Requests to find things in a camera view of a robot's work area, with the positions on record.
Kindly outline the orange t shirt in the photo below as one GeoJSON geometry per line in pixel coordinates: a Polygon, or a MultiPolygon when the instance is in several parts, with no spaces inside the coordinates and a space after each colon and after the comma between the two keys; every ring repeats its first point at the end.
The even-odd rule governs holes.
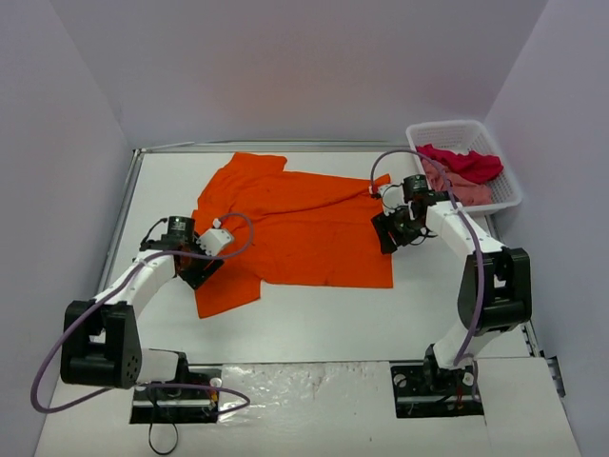
{"type": "Polygon", "coordinates": [[[214,219],[234,236],[224,265],[194,293],[205,319],[261,297],[261,284],[392,288],[373,216],[379,201],[364,179],[287,171],[286,158],[235,153],[197,199],[202,232],[214,219]]]}

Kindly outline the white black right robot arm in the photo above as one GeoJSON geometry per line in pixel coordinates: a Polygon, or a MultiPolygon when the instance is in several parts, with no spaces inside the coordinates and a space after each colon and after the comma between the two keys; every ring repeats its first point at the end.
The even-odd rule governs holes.
{"type": "Polygon", "coordinates": [[[383,254],[436,237],[463,261],[458,319],[427,348],[422,362],[424,386],[443,393],[455,384],[456,370],[473,367],[491,341],[530,320],[529,255],[492,237],[451,191],[430,189],[422,175],[399,184],[371,185],[369,192],[383,208],[371,219],[383,254]]]}

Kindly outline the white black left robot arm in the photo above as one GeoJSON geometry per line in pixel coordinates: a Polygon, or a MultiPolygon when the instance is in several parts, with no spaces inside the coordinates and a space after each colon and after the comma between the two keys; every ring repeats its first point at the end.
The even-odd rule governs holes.
{"type": "Polygon", "coordinates": [[[167,231],[158,239],[146,235],[128,269],[106,290],[66,309],[60,376],[64,383],[129,389],[157,381],[170,398],[191,387],[191,374],[179,367],[173,351],[142,349],[137,318],[168,282],[178,277],[198,289],[223,264],[222,251],[234,236],[218,220],[202,234],[183,216],[161,220],[167,231]]]}

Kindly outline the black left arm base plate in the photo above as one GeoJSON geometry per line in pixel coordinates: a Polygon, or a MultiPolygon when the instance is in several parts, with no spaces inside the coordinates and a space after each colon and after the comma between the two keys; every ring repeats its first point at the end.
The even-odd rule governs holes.
{"type": "Polygon", "coordinates": [[[215,424],[219,418],[216,391],[185,388],[135,387],[129,422],[132,425],[215,424]]]}

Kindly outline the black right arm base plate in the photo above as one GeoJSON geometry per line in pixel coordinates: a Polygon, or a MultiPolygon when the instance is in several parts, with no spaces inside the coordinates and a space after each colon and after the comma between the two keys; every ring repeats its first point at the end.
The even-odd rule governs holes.
{"type": "Polygon", "coordinates": [[[448,370],[439,387],[428,383],[421,361],[390,364],[394,409],[398,419],[444,419],[484,415],[473,386],[473,368],[448,370]]]}

